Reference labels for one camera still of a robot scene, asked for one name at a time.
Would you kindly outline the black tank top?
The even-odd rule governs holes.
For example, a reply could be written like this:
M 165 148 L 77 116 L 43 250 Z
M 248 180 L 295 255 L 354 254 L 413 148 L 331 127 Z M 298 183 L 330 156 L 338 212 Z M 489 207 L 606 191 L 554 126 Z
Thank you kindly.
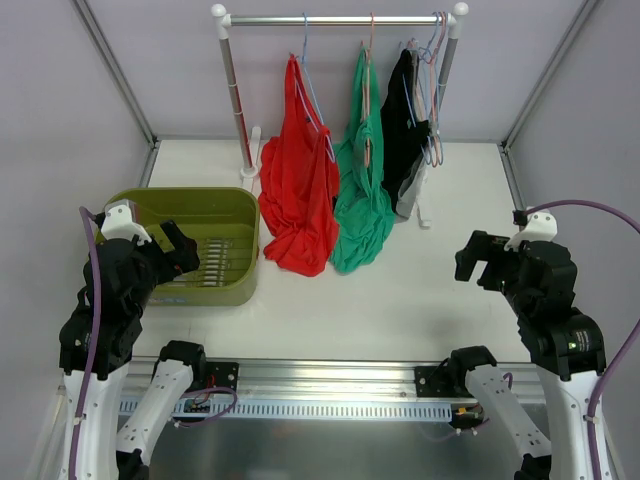
M 411 53 L 403 49 L 391 73 L 387 97 L 381 108 L 384 139 L 381 185 L 389 194 L 393 210 L 396 210 L 400 187 L 422 156 L 422 149 L 427 145 L 430 135 L 428 121 L 418 121 L 410 112 L 407 96 L 413 75 Z

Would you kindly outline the grey tank top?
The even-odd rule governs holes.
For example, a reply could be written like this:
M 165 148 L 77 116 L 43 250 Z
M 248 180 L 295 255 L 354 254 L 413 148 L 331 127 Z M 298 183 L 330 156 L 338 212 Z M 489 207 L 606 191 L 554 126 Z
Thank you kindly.
M 403 51 L 403 54 L 407 57 L 407 66 L 404 68 L 404 73 L 406 73 L 410 56 L 406 50 Z M 408 129 L 411 136 L 408 145 L 410 152 L 416 154 L 416 159 L 400 186 L 396 205 L 396 213 L 405 219 L 412 215 L 414 206 L 419 199 L 421 187 L 426 181 L 426 170 L 431 160 L 429 154 L 430 125 L 419 123 L 416 128 L 412 128 L 409 120 Z

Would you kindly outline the white and silver clothes rack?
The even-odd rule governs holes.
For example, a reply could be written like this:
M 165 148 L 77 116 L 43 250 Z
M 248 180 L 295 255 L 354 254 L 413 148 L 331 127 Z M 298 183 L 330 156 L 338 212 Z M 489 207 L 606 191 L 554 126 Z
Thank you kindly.
M 434 39 L 428 46 L 417 47 L 420 60 L 429 66 L 431 99 L 425 103 L 430 108 L 429 121 L 432 127 L 432 135 L 429 140 L 430 163 L 432 167 L 442 164 L 442 142 L 439 137 L 438 115 L 441 106 L 441 97 L 444 95 L 448 82 L 451 65 L 455 56 L 458 40 L 462 31 L 464 20 L 469 13 L 469 6 L 465 2 L 455 4 L 450 13 L 436 12 L 427 17 L 380 17 L 375 16 L 375 26 L 432 26 Z M 241 186 L 248 192 L 253 191 L 255 178 L 258 175 L 257 156 L 261 141 L 261 128 L 246 128 L 246 122 L 241 105 L 241 97 L 235 73 L 234 61 L 231 52 L 229 29 L 233 26 L 302 26 L 303 16 L 300 17 L 246 17 L 231 15 L 222 4 L 215 4 L 211 8 L 211 14 L 215 21 L 216 31 L 219 37 L 220 51 L 222 55 L 232 112 L 235 117 L 236 130 L 240 139 L 240 150 L 243 159 L 243 167 L 240 169 Z M 366 17 L 309 17 L 311 26 L 369 26 L 370 15 Z

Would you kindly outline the green tank top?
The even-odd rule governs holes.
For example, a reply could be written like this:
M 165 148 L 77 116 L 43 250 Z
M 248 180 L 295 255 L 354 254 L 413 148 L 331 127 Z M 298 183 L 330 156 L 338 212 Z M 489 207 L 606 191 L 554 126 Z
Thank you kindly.
M 371 113 L 362 122 L 364 51 L 359 52 L 353 83 L 349 121 L 343 141 L 334 146 L 340 188 L 334 207 L 339 236 L 330 261 L 336 271 L 348 274 L 372 263 L 381 252 L 395 223 L 391 200 L 382 187 L 384 139 L 377 75 L 371 60 Z M 364 166 L 364 140 L 371 139 L 370 166 Z

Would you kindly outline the red tank top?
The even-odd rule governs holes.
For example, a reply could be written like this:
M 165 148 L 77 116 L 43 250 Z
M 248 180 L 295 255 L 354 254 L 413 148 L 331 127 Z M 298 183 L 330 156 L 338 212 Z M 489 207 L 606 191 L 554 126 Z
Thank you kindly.
M 340 175 L 330 130 L 307 95 L 293 55 L 285 69 L 281 131 L 262 149 L 259 178 L 259 206 L 273 236 L 265 258 L 303 276 L 320 274 L 338 239 L 334 199 Z

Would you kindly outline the olive green plastic basket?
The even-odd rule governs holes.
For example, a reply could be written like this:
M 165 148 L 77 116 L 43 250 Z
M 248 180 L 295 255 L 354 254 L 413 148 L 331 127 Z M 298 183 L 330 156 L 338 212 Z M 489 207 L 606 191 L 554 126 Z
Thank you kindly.
M 173 249 L 160 224 L 172 220 L 197 243 L 199 269 L 154 290 L 158 306 L 231 307 L 246 303 L 257 284 L 260 211 L 256 198 L 236 187 L 138 188 L 107 201 L 104 210 L 123 207 L 159 247 Z

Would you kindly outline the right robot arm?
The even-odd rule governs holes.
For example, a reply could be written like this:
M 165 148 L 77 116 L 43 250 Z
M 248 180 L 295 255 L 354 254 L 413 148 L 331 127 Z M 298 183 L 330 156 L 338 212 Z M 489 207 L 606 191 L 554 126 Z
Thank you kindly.
M 474 231 L 455 255 L 454 277 L 469 281 L 478 262 L 478 285 L 501 293 L 517 317 L 518 333 L 543 389 L 549 432 L 541 433 L 519 403 L 485 346 L 454 350 L 446 382 L 471 395 L 507 444 L 502 450 L 517 479 L 602 479 L 611 473 L 596 387 L 606 373 L 599 326 L 573 304 L 578 268 L 569 250 L 552 241 L 508 240 Z

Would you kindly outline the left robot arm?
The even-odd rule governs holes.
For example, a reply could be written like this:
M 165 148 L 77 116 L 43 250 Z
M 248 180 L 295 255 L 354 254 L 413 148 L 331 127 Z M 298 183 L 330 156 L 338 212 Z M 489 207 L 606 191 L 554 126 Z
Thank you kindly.
M 207 382 L 203 346 L 172 340 L 161 349 L 134 414 L 127 424 L 117 424 L 133 346 L 153 291 L 200 265 L 196 242 L 174 221 L 163 222 L 161 229 L 172 246 L 168 252 L 138 235 L 89 241 L 85 285 L 59 334 L 68 405 L 62 479 L 148 478 L 153 450 L 175 404 Z

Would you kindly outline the pink wire hanger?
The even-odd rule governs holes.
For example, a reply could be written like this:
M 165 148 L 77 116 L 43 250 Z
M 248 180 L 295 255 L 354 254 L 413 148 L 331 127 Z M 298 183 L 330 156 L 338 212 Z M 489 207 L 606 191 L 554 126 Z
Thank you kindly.
M 374 13 L 370 13 L 370 36 L 369 43 L 367 46 L 362 45 L 364 51 L 364 67 L 363 67 L 363 78 L 361 82 L 361 90 L 362 90 L 362 122 L 365 126 L 368 125 L 368 121 L 371 113 L 371 100 L 370 100 L 370 89 L 371 89 L 371 53 L 372 47 L 374 43 L 374 31 L 375 31 L 375 16 Z M 365 137 L 364 140 L 364 166 L 368 168 L 371 162 L 371 139 L 369 136 Z

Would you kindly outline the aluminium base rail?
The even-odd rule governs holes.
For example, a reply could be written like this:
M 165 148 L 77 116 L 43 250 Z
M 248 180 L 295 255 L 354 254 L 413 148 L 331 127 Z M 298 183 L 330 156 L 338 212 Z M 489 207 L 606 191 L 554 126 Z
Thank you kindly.
M 409 401 L 416 399 L 417 367 L 437 362 L 313 361 L 221 359 L 239 364 L 236 391 L 240 398 L 322 401 Z M 123 393 L 141 396 L 151 382 L 155 358 L 138 356 L 129 363 Z M 503 363 L 514 376 L 512 392 L 521 403 L 544 403 L 535 367 Z

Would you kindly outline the light blue wire hanger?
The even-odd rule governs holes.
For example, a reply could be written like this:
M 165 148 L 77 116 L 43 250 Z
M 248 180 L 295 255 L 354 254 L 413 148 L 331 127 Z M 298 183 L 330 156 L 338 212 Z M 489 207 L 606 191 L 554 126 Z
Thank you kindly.
M 311 94 L 311 100 L 313 102 L 314 112 L 315 112 L 320 124 L 323 125 L 323 126 L 326 126 L 325 122 L 324 122 L 324 119 L 323 119 L 323 116 L 322 116 L 322 112 L 321 112 L 321 110 L 319 108 L 319 104 L 318 104 L 317 97 L 316 97 L 316 94 L 315 94 L 315 90 L 314 90 L 314 87 L 313 87 L 312 79 L 311 79 L 311 76 L 310 76 L 309 71 L 307 69 L 307 64 L 308 64 L 308 62 L 307 62 L 307 47 L 308 47 L 309 23 L 308 23 L 308 16 L 307 16 L 307 14 L 305 12 L 302 13 L 302 16 L 303 16 L 303 20 L 304 20 L 304 41 L 303 41 L 303 49 L 302 49 L 302 56 L 301 56 L 300 63 L 301 63 L 302 70 L 303 70 L 303 73 L 304 73 L 304 78 L 305 78 L 305 80 L 307 82 L 309 93 Z M 326 140 L 326 144 L 327 144 L 327 152 L 329 153 L 329 158 L 330 158 L 331 162 L 333 164 L 335 164 L 336 163 L 336 157 L 335 157 L 335 153 L 334 153 L 334 149 L 333 149 L 333 143 L 332 143 L 332 140 L 331 140 L 330 133 L 325 135 L 325 140 Z

